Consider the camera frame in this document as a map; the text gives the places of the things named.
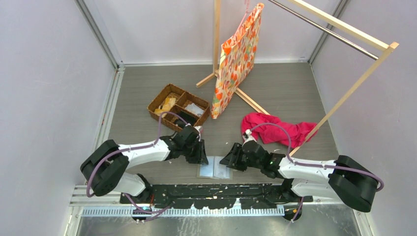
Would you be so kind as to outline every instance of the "wooden frame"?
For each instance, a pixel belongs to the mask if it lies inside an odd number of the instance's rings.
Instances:
[[[277,3],[274,0],[268,0],[275,5],[278,5],[282,8],[287,7],[281,5],[280,3]],[[366,44],[378,49],[382,52],[381,56],[375,60],[375,62],[362,74],[362,76],[359,77],[359,79],[352,85],[352,87],[339,99],[339,101],[332,107],[332,109],[321,119],[321,121],[314,127],[313,130],[311,130],[310,133],[307,134],[306,140],[310,139],[311,136],[330,118],[331,115],[334,114],[334,112],[339,109],[339,107],[352,95],[353,92],[356,91],[357,88],[378,68],[378,66],[381,65],[385,59],[395,50],[395,48],[398,46],[398,43],[393,42],[390,45],[356,29],[355,27],[346,24],[345,22],[323,12],[320,9],[315,8],[314,6],[302,1],[302,0],[287,0],[304,10],[312,13],[313,15],[317,16],[318,18],[326,21],[327,23],[333,25],[334,27],[352,35],[353,37],[365,42]],[[220,4],[221,0],[214,0],[214,34],[213,34],[213,72],[209,74],[207,77],[205,77],[203,80],[198,82],[196,85],[197,87],[201,87],[205,83],[207,83],[209,80],[211,80],[214,77],[218,76],[218,54],[219,54],[219,29],[220,29]],[[297,13],[290,10],[290,13],[296,15]],[[339,40],[346,40],[342,38],[341,36],[335,34],[332,35],[333,37],[338,37]],[[356,48],[358,51],[363,51],[362,48],[360,48],[357,45],[352,45],[354,48]],[[258,103],[256,103],[253,99],[251,99],[246,93],[244,93],[239,88],[236,89],[235,93],[241,97],[245,102],[247,102],[253,109],[255,109],[257,112],[264,113],[269,115],[269,113],[263,109]],[[290,155],[294,155],[299,148],[302,146],[302,144],[295,149],[293,149],[290,153]]]

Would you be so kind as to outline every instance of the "orange patterned fabric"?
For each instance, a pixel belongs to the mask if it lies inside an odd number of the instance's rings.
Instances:
[[[258,3],[235,35],[221,45],[219,75],[211,106],[213,119],[224,111],[238,85],[253,68],[263,8]]]

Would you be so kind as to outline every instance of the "brown basket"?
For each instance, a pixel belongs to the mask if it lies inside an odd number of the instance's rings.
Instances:
[[[171,108],[170,112],[177,114],[180,111],[183,111],[193,116],[197,120],[194,126],[203,125],[204,121],[206,121],[210,115],[210,104],[207,101],[204,101],[201,98],[186,92],[173,84],[168,84],[148,106],[149,114],[155,120],[159,120],[159,116],[154,112],[155,109],[161,106],[167,97],[176,98],[175,105]],[[201,117],[198,117],[197,115],[185,109],[185,107],[191,103],[196,104],[198,107],[204,110]],[[174,124],[177,119],[178,118],[176,116],[167,114],[162,118],[162,124],[176,132],[180,132],[182,129]]]

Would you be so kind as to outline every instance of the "pink cloth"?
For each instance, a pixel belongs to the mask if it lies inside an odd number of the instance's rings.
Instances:
[[[247,129],[251,129],[261,123],[274,123],[284,128],[291,137],[291,147],[296,148],[305,141],[305,137],[316,126],[316,123],[301,122],[299,124],[290,124],[282,122],[278,117],[265,115],[262,113],[250,113],[247,114],[242,120],[241,130],[244,133]],[[252,131],[252,136],[257,140],[258,136],[261,136],[264,144],[279,142],[284,145],[289,144],[287,135],[278,127],[272,125],[263,125]]]

